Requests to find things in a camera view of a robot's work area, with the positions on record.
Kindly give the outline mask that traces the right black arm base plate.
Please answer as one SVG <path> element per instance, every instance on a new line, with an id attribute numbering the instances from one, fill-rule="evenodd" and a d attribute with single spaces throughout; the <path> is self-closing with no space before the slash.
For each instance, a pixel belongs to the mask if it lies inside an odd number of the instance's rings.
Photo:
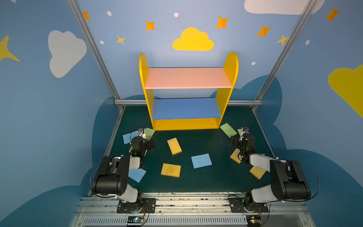
<path id="1" fill-rule="evenodd" d="M 268 213 L 268 206 L 265 203 L 256 203 L 243 198 L 228 198 L 232 213 Z"/>

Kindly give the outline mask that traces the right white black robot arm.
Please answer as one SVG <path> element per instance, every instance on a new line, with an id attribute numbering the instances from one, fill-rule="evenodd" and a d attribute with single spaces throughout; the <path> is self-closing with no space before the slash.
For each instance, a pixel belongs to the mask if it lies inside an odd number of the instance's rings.
<path id="1" fill-rule="evenodd" d="M 230 138 L 230 146 L 237 149 L 237 159 L 270 173 L 270 184 L 246 193 L 244 207 L 252 209 L 276 201 L 308 201 L 312 191 L 301 164 L 297 161 L 279 160 L 256 153 L 255 138 L 249 133 Z"/>

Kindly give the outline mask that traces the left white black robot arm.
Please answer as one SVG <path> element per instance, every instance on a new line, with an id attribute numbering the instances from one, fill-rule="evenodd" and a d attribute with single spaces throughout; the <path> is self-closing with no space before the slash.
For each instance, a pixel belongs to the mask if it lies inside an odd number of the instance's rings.
<path id="1" fill-rule="evenodd" d="M 91 177 L 90 190 L 94 195 L 141 205 L 141 193 L 128 184 L 129 172 L 142 169 L 146 153 L 155 147 L 155 140 L 137 136 L 131 140 L 131 146 L 130 155 L 103 157 L 95 177 Z"/>

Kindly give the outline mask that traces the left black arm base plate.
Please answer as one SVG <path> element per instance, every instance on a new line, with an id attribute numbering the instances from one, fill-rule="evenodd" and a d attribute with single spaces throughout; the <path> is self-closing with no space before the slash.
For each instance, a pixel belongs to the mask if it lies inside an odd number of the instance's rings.
<path id="1" fill-rule="evenodd" d="M 117 213 L 155 213 L 156 199 L 141 198 L 134 203 L 119 201 Z"/>

